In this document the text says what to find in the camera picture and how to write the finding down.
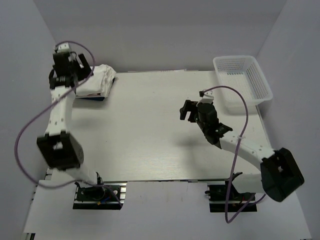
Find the white cartoon print t-shirt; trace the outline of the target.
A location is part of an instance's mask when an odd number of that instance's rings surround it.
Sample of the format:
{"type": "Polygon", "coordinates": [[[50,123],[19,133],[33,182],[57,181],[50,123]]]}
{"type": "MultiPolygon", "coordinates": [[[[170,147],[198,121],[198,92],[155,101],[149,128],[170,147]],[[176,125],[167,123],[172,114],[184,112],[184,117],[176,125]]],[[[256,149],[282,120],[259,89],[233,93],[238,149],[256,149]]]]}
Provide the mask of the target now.
{"type": "Polygon", "coordinates": [[[84,97],[108,97],[114,80],[116,71],[109,65],[101,64],[94,67],[93,75],[76,89],[78,98],[84,97]]]}

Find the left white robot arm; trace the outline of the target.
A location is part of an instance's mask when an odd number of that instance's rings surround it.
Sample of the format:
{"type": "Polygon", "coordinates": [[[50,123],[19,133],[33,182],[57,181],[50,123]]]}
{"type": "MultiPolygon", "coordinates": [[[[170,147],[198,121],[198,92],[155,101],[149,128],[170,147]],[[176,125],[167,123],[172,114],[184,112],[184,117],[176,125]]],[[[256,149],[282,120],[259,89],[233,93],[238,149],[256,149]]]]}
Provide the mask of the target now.
{"type": "Polygon", "coordinates": [[[84,163],[84,151],[71,133],[72,109],[76,98],[73,89],[89,76],[91,68],[83,54],[72,50],[58,50],[53,54],[54,65],[49,74],[51,101],[49,122],[43,136],[37,137],[37,146],[47,165],[64,172],[88,188],[88,193],[99,200],[106,187],[100,175],[84,163]]]}

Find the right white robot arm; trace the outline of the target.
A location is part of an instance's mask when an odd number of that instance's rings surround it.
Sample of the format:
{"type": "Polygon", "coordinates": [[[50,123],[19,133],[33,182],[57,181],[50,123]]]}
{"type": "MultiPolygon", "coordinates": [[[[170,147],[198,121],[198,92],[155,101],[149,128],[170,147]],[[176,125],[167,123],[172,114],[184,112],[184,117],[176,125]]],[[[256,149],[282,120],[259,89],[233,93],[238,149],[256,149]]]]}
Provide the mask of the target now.
{"type": "Polygon", "coordinates": [[[282,202],[304,184],[303,174],[288,149],[276,150],[241,138],[220,122],[212,103],[186,100],[179,113],[181,120],[197,123],[211,145],[237,155],[260,171],[257,174],[234,173],[225,182],[229,198],[236,200],[243,193],[259,193],[282,202]]]}

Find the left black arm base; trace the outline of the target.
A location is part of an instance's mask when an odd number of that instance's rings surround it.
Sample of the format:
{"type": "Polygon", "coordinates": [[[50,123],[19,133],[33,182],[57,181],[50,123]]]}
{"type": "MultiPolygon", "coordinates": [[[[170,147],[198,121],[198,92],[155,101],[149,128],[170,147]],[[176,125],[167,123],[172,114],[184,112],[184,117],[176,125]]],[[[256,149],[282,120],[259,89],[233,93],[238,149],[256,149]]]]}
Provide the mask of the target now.
{"type": "Polygon", "coordinates": [[[103,187],[81,187],[75,183],[74,210],[120,210],[125,201],[126,182],[104,182],[103,187]]]}

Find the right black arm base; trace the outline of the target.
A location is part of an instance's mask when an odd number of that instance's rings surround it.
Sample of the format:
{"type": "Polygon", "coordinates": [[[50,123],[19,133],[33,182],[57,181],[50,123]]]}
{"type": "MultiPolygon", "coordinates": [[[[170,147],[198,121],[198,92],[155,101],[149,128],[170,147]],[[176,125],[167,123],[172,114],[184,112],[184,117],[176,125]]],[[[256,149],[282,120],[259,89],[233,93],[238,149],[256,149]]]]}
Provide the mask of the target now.
{"type": "MultiPolygon", "coordinates": [[[[211,213],[224,213],[225,201],[227,197],[228,179],[205,179],[204,182],[206,182],[207,184],[207,190],[205,190],[204,195],[208,198],[209,201],[209,211],[211,213]]],[[[252,195],[253,194],[250,192],[240,193],[232,184],[228,199],[228,212],[236,213],[247,202],[249,203],[248,206],[242,211],[257,212],[257,207],[253,205],[256,198],[253,197],[253,199],[249,201],[252,195]]]]}

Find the white plastic mesh basket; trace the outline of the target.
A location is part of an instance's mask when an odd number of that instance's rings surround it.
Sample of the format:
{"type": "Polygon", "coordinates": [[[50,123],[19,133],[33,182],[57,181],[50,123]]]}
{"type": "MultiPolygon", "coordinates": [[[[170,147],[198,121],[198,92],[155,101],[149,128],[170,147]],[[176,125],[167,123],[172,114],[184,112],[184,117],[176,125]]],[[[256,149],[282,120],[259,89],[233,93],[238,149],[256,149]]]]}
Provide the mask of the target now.
{"type": "Polygon", "coordinates": [[[255,57],[218,56],[213,59],[213,66],[218,84],[237,90],[244,98],[250,115],[257,114],[259,104],[273,98],[272,90],[255,57]]]}

